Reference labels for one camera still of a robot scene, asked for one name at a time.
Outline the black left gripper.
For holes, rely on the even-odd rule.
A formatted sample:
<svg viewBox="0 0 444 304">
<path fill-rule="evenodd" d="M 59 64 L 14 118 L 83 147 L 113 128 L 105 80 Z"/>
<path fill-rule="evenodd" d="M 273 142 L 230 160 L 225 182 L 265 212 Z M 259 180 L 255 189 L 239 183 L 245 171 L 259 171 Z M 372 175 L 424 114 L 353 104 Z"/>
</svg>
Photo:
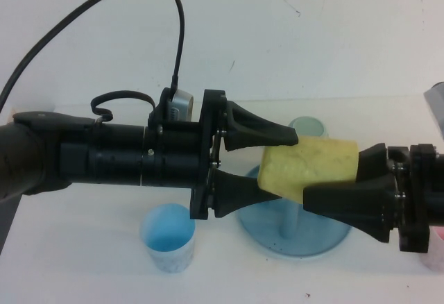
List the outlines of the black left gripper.
<svg viewBox="0 0 444 304">
<path fill-rule="evenodd" d="M 216 218 L 222 218 L 250 205 L 280 199 L 262 190 L 256 178 L 217 169 L 224 112 L 226 151 L 294 146 L 298 135 L 293 128 L 258 117 L 233 101 L 227 102 L 221 90 L 204 91 L 197 122 L 171 120 L 169 103 L 170 89 L 166 88 L 144 131 L 142 185 L 191 189 L 192 219 L 207 219 L 210 208 Z"/>
</svg>

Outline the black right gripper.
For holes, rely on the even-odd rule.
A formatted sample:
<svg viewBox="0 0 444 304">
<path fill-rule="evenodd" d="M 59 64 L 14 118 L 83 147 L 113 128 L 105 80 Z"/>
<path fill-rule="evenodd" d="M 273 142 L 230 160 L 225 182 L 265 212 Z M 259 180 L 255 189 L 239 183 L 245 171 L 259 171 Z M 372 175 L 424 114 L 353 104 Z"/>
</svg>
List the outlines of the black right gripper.
<svg viewBox="0 0 444 304">
<path fill-rule="evenodd" d="M 356 181 L 304 188 L 304 210 L 382 243 L 389 242 L 395 226 L 402 252 L 429 250 L 430 228 L 443 226 L 443 154 L 434 145 L 391 146 L 387 152 L 379 143 L 364 149 L 358 155 Z"/>
</svg>

